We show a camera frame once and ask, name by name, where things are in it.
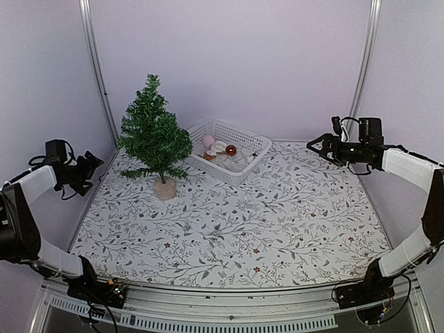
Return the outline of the white plastic basket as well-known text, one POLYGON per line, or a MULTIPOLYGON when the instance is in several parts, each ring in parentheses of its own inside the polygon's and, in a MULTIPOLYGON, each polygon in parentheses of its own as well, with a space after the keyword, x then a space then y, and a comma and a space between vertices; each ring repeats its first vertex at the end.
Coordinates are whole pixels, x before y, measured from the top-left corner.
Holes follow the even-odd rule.
POLYGON ((192 142, 192 154, 185 162, 232 186, 240 185, 272 146, 271 140, 264 136, 216 119, 204 120, 189 128, 188 133, 192 142), (210 148, 205 148, 203 138, 208 135, 213 136, 216 142, 234 145, 237 154, 216 154, 210 148), (205 153, 216 157, 210 161, 205 160, 205 153), (248 164, 246 157, 253 153, 257 154, 257 158, 248 164))

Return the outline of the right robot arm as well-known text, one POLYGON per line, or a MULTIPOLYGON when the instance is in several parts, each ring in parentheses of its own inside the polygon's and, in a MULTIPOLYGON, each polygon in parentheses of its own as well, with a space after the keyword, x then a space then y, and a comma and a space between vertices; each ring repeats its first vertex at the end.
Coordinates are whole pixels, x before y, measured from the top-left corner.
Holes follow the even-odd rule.
POLYGON ((394 279, 421 264, 430 263, 443 247, 443 163, 413 152, 400 144, 386 144, 382 121, 376 117, 360 117, 357 140, 352 141, 346 122, 350 117, 332 117, 333 131, 307 143, 307 148, 338 167, 361 164, 362 176, 381 171, 394 176, 393 189, 381 199, 373 198, 376 208, 404 202, 395 210, 396 217, 409 219, 409 230, 396 247, 374 259, 366 269, 362 282, 336 290, 339 302, 352 305, 374 302, 392 296, 394 279))

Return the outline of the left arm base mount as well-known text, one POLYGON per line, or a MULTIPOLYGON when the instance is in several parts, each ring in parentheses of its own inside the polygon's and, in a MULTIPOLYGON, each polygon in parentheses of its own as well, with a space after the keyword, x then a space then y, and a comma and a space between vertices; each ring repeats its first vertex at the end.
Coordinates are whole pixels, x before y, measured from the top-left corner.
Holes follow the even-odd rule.
POLYGON ((67 295, 72 298, 123 309, 128 285, 117 278, 106 282, 81 282, 79 279, 65 279, 65 282, 69 286, 67 295))

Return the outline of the small green christmas tree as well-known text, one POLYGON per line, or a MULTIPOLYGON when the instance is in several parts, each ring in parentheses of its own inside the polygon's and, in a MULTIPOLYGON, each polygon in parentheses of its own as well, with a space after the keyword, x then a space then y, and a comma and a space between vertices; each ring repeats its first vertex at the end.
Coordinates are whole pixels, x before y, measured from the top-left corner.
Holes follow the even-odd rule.
POLYGON ((179 166, 193 151, 189 133, 178 124, 174 113, 167 111, 168 101, 159 93, 157 74, 147 74, 145 86, 135 92, 121 120, 118 148, 142 165, 124 169, 121 175, 137 180, 156 174, 153 191, 158 200, 176 197, 176 180, 188 173, 179 166))

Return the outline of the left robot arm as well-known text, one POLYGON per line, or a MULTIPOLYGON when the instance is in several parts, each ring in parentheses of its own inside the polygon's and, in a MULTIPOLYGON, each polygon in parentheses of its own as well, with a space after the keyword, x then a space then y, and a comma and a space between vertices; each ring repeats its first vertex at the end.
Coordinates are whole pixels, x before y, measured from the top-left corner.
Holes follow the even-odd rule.
POLYGON ((74 283, 88 301, 103 295, 103 286, 88 259, 72 255, 47 241, 39 231, 30 205, 49 190, 84 196, 103 160, 86 151, 76 156, 71 144, 52 139, 45 154, 31 158, 28 169, 1 186, 1 259, 23 264, 40 275, 74 283))

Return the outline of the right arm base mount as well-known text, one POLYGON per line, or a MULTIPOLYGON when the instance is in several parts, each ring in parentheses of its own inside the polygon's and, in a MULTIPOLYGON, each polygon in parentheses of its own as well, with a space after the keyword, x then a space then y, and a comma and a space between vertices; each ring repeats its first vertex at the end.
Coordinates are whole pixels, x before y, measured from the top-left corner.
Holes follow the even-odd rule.
POLYGON ((389 311, 395 291, 393 287, 382 287, 367 292, 363 282, 337 284, 331 293, 339 309, 355 309, 357 318, 364 325, 379 325, 389 311))

